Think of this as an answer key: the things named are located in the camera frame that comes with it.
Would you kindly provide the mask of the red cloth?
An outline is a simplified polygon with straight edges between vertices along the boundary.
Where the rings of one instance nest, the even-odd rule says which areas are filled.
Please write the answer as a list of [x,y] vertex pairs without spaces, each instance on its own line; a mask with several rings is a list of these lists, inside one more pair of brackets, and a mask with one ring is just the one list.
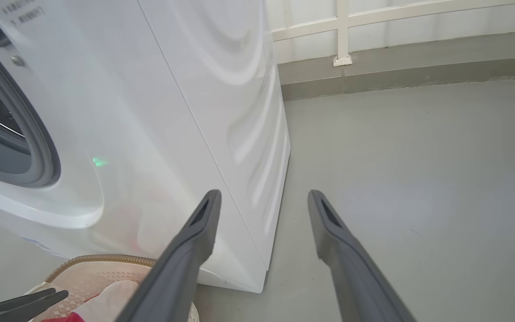
[[68,316],[41,322],[115,322],[139,287],[130,280],[117,281],[73,310]]

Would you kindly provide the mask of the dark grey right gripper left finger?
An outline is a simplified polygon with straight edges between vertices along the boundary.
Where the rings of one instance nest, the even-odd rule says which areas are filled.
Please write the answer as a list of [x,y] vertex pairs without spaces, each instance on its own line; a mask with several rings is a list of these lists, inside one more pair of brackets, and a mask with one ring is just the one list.
[[199,269],[215,246],[220,210],[221,192],[208,191],[115,322],[188,322]]

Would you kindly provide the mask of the white washing machine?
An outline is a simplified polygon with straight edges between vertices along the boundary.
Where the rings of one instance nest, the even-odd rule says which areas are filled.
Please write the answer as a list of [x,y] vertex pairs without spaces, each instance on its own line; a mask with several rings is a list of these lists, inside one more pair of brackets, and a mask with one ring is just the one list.
[[0,0],[0,226],[157,259],[221,192],[198,283],[262,293],[291,143],[266,0]]

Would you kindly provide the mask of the white metal railing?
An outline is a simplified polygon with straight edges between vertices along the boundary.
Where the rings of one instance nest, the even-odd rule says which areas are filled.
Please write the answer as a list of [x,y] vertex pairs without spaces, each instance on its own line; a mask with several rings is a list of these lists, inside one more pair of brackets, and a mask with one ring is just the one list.
[[481,8],[515,5],[515,0],[427,0],[399,6],[388,6],[359,13],[349,12],[349,0],[336,0],[335,17],[302,24],[289,22],[285,27],[274,29],[271,35],[274,42],[320,34],[327,31],[337,32],[337,55],[333,65],[343,67],[352,64],[349,54],[349,28],[378,24],[388,21],[404,20],[413,17],[463,12]]

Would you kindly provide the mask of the cream perforated laundry basket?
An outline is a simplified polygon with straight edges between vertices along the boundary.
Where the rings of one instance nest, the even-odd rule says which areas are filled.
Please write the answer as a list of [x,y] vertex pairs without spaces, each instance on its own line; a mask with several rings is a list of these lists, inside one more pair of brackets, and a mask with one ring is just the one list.
[[[28,294],[32,294],[55,288],[56,291],[69,292],[65,300],[51,306],[29,322],[66,317],[86,300],[99,295],[117,281],[135,281],[140,286],[155,263],[153,259],[119,254],[82,255],[73,258],[55,269],[43,283],[28,291]],[[188,322],[201,322],[195,305],[190,307]]]

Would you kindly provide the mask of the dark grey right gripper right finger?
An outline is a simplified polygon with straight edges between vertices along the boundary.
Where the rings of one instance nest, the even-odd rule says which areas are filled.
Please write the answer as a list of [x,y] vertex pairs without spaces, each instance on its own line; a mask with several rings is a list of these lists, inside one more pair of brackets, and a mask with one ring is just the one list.
[[307,196],[317,256],[329,267],[342,322],[417,322],[325,194]]

